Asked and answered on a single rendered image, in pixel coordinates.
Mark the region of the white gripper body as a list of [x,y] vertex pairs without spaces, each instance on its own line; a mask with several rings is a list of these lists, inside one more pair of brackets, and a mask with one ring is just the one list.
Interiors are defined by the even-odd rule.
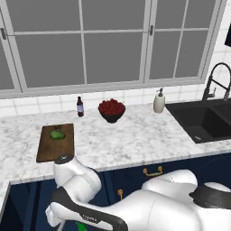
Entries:
[[47,207],[45,210],[47,221],[51,227],[63,228],[65,221],[57,217],[51,210],[51,207]]

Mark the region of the brown wooden cutting board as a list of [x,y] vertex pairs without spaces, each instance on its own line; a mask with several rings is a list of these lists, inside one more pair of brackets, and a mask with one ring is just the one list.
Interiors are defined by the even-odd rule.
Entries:
[[[54,140],[51,138],[51,132],[54,130],[61,131],[65,134],[65,138]],[[42,127],[37,162],[53,162],[62,154],[74,154],[74,125],[44,125]]]

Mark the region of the green avocado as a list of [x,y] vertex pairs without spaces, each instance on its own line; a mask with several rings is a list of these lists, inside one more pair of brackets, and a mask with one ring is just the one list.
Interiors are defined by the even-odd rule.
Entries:
[[60,130],[53,130],[50,132],[50,137],[53,140],[60,140],[65,138],[65,134]]

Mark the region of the plain navy cupboard door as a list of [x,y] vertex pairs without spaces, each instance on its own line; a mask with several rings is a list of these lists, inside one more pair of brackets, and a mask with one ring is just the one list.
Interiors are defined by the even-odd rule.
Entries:
[[55,189],[55,180],[12,185],[0,231],[57,231],[59,226],[50,226],[45,214]]

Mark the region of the navy drawer front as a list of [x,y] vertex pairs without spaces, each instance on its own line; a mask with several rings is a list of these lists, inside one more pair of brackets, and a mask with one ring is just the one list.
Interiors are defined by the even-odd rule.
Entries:
[[128,167],[112,171],[106,171],[106,179],[128,180],[133,184],[141,184],[151,178],[151,174],[165,174],[171,171],[187,169],[189,166],[188,160],[180,160],[173,162],[153,163],[143,166]]

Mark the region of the brown glass bottle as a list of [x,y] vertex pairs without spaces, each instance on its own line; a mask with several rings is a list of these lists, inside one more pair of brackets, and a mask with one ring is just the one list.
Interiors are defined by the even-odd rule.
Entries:
[[83,107],[83,102],[81,101],[81,97],[78,97],[77,110],[78,110],[78,116],[82,117],[84,115],[84,107]]

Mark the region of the black bowl of red fruit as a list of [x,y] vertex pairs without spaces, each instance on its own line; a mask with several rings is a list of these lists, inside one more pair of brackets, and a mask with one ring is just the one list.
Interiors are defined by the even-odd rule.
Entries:
[[103,100],[98,106],[98,111],[108,123],[113,124],[124,114],[125,105],[111,98],[110,100]]

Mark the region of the cream soap dispenser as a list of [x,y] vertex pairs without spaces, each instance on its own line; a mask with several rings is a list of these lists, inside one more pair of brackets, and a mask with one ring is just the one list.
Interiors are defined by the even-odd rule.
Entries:
[[163,88],[157,90],[157,95],[153,101],[153,111],[160,114],[165,107],[165,96],[163,95]]

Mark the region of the navy panel under sink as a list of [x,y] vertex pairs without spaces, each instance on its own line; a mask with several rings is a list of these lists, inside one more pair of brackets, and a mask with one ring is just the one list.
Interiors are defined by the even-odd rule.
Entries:
[[194,158],[189,161],[189,168],[199,185],[217,182],[231,189],[231,153]]

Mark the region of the large grey-framed window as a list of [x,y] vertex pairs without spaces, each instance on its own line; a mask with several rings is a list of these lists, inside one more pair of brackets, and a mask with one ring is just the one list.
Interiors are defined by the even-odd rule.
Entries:
[[200,84],[226,2],[0,0],[0,96]]

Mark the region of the black sink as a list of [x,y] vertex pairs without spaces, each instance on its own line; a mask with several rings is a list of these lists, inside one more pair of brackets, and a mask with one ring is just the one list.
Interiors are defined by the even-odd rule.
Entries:
[[194,143],[231,139],[231,99],[174,103],[165,107]]

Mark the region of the black wall-mounted object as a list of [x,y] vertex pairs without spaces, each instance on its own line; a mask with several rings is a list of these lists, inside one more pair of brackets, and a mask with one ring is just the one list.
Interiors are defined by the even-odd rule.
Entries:
[[228,32],[227,32],[227,35],[226,35],[225,45],[228,47],[231,47],[231,25],[230,25]]

